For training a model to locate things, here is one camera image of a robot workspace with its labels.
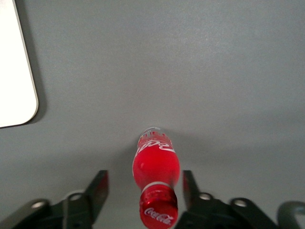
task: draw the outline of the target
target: white device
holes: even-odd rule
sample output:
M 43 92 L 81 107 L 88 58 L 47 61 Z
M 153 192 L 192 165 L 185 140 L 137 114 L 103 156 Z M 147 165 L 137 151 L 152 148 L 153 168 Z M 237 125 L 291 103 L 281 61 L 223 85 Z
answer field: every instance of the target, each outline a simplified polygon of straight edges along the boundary
M 14 0 L 0 0 L 0 127 L 32 119 L 38 98 Z

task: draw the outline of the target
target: gray table surface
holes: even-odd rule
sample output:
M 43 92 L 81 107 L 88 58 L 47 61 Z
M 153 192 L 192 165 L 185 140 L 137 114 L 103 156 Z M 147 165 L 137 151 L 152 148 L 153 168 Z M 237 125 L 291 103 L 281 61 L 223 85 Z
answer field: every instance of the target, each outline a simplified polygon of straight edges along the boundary
M 305 1 L 16 4 L 40 107 L 0 129 L 0 220 L 108 169 L 95 228 L 144 228 L 132 160 L 152 125 L 224 202 L 249 198 L 275 220 L 305 201 Z M 175 190 L 182 214 L 181 179 Z

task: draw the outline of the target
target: metal bolt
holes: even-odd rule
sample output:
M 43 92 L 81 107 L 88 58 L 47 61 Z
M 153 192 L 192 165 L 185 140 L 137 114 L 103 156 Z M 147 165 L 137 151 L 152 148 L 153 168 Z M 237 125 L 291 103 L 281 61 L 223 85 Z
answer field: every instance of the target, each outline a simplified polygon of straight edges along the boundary
M 211 199 L 210 195 L 209 195 L 209 194 L 206 194 L 206 193 L 201 193 L 201 194 L 199 195 L 199 198 L 200 198 L 200 199 L 204 199 L 204 200 L 210 200 L 210 199 Z
M 81 198 L 81 194 L 76 194 L 70 197 L 70 201 L 78 200 L 79 198 Z
M 244 201 L 241 200 L 241 199 L 237 199 L 237 200 L 234 202 L 234 204 L 237 205 L 237 206 L 243 207 L 243 208 L 247 206 L 247 203 L 244 202 Z
M 32 208 L 40 208 L 43 205 L 44 205 L 44 202 L 42 202 L 42 201 L 41 202 L 37 202 L 37 203 L 32 205 Z

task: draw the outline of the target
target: red plastic bottle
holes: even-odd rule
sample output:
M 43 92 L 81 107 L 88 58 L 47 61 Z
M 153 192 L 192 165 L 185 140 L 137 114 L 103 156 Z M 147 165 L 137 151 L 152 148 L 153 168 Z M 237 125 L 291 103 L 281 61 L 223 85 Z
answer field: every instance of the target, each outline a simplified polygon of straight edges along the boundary
M 142 191 L 140 217 L 149 229 L 167 229 L 178 218 L 173 187 L 180 174 L 172 142 L 160 128 L 144 131 L 132 165 L 133 177 Z

